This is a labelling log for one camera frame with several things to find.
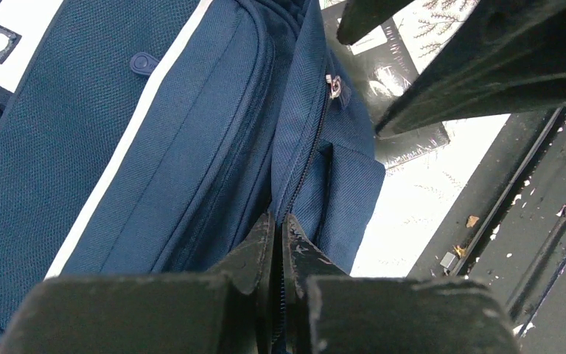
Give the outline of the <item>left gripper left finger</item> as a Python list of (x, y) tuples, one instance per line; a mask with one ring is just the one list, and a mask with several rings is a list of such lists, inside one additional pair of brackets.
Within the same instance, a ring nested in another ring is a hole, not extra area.
[(274, 238), (267, 213), (202, 273), (44, 281), (0, 353), (268, 353)]

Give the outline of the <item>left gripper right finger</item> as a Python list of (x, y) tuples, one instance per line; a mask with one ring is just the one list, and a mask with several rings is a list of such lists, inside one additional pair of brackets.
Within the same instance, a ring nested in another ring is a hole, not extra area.
[(518, 353), (503, 307), (479, 282), (351, 277), (282, 224), (288, 353)]

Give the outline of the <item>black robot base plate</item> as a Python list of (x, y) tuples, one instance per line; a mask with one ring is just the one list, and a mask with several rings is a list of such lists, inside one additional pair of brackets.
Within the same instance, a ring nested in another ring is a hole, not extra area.
[(409, 272), (466, 276), (523, 353), (566, 353), (566, 108), (513, 114)]

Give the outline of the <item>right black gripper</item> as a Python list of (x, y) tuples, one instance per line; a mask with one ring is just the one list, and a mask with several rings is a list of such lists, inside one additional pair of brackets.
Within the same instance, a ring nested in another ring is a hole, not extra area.
[[(411, 2), (346, 1), (337, 40), (356, 43)], [(481, 1), (375, 132), (565, 105), (566, 1)]]

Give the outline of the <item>navy blue student backpack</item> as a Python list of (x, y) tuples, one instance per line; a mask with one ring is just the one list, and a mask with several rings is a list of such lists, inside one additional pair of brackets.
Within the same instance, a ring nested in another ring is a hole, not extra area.
[(317, 1), (65, 1), (0, 88), (0, 338), (46, 278), (203, 271), (264, 212), (350, 272), (384, 176)]

